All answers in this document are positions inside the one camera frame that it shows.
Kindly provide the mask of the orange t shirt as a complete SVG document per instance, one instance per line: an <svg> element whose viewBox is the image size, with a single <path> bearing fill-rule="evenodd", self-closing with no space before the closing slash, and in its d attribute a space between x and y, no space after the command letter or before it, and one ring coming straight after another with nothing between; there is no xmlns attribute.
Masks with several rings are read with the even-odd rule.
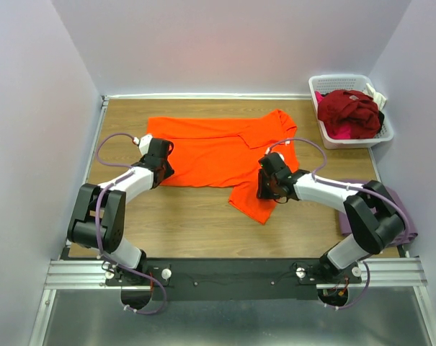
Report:
<svg viewBox="0 0 436 346"><path fill-rule="evenodd" d="M257 198L259 160L275 144L286 164L299 167L292 138L298 126L289 114L273 110L259 118L191 119L151 117L147 131L174 144L168 161L174 174L163 181L172 187L230 187L230 205L264 224L276 203Z"/></svg>

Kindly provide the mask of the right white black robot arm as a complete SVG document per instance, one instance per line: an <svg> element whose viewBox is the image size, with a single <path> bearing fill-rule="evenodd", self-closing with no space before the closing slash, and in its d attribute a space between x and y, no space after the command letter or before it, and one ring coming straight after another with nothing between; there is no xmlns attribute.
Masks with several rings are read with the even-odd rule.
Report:
<svg viewBox="0 0 436 346"><path fill-rule="evenodd" d="M358 260L379 254L398 236L409 233L405 212L382 183L371 180L360 185L325 179L303 169L293 171L276 152L259 160L257 197L277 203L280 199L315 202L347 217L350 235L312 265L295 265L300 281L333 283Z"/></svg>

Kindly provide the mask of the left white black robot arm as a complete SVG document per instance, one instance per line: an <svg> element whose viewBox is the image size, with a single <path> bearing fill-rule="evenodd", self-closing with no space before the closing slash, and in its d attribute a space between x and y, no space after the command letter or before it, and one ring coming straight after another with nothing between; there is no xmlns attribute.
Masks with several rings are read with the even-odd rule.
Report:
<svg viewBox="0 0 436 346"><path fill-rule="evenodd" d="M140 194L158 187L174 174L169 156L174 150L171 141L154 138L151 134L141 138L122 133L137 147L141 157L133 164L97 161L105 166L125 169L121 175L103 183L83 184L78 191L67 240L92 249L104 260L122 271L132 285L145 279L157 284L147 273L146 253L130 243L124 236L126 205Z"/></svg>

